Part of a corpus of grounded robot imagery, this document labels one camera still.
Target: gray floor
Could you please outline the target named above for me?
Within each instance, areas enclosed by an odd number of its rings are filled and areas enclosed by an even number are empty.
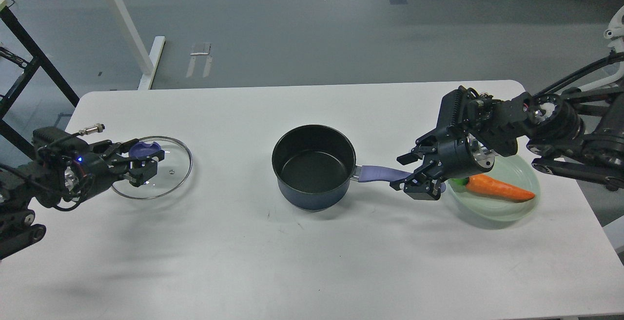
[[[140,71],[103,0],[17,0],[12,11],[78,95],[133,89]],[[517,80],[534,92],[608,53],[624,0],[125,0],[147,46],[165,35],[154,88],[431,80]],[[18,43],[0,26],[0,40]],[[186,77],[195,43],[212,44],[209,77]],[[16,76],[0,60],[0,81]],[[603,71],[594,78],[606,75]],[[7,116],[29,136],[64,126],[72,107],[39,75]],[[26,158],[2,140],[0,161]],[[624,193],[582,183],[597,218],[624,214]]]

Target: carrot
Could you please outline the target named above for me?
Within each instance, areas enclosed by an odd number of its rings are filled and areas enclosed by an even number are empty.
[[[533,192],[493,179],[485,174],[478,174],[465,179],[451,180],[457,184],[465,186],[469,191],[507,198],[508,200],[518,200],[524,202],[535,197]]]

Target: plate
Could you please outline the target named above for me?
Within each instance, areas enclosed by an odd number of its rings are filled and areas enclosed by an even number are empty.
[[[540,200],[540,184],[534,169],[519,156],[496,157],[495,164],[486,175],[513,184],[535,193],[535,198],[526,202],[511,202],[505,199],[491,198],[482,194],[471,193],[465,187],[448,180],[449,191],[455,199],[475,214],[483,218],[511,222],[530,214]]]
[[[134,200],[153,200],[180,187],[193,167],[189,148],[180,140],[167,136],[150,136],[139,140],[146,144],[156,142],[165,151],[165,159],[158,163],[158,173],[139,187],[132,186],[127,180],[117,181],[112,186],[113,191]]]

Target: white table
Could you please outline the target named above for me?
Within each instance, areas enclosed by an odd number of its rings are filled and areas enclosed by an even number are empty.
[[[511,319],[624,313],[624,267],[574,180],[537,173],[542,200],[511,225],[412,200],[384,182],[301,211],[271,166],[288,130],[345,133],[359,164],[396,156],[433,128],[460,84],[509,99],[510,80],[90,93],[68,131],[89,141],[179,138],[189,182],[161,200],[112,191],[61,213],[0,265],[3,319]],[[526,149],[521,155],[531,160]],[[404,167],[412,170],[414,166]]]

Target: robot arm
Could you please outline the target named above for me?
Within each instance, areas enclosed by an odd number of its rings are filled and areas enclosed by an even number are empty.
[[[587,103],[606,101],[608,106]],[[579,115],[602,118],[585,133]],[[459,89],[443,97],[435,129],[418,138],[412,150],[397,158],[403,165],[422,164],[404,180],[391,182],[415,200],[438,200],[440,185],[490,171],[495,156],[517,153],[517,138],[527,136],[527,148],[541,156],[535,169],[548,174],[624,188],[624,87],[495,100],[474,89]],[[555,160],[567,157],[578,163]]]
[[[103,129],[97,124],[73,135],[56,127],[37,129],[33,132],[37,160],[15,169],[0,166],[0,260],[44,237],[45,226],[33,224],[31,198],[44,207],[71,211],[118,180],[139,187],[156,175],[157,162],[164,159],[162,150],[135,158],[123,154],[138,140],[87,144],[76,138]],[[61,199],[74,205],[60,207]]]

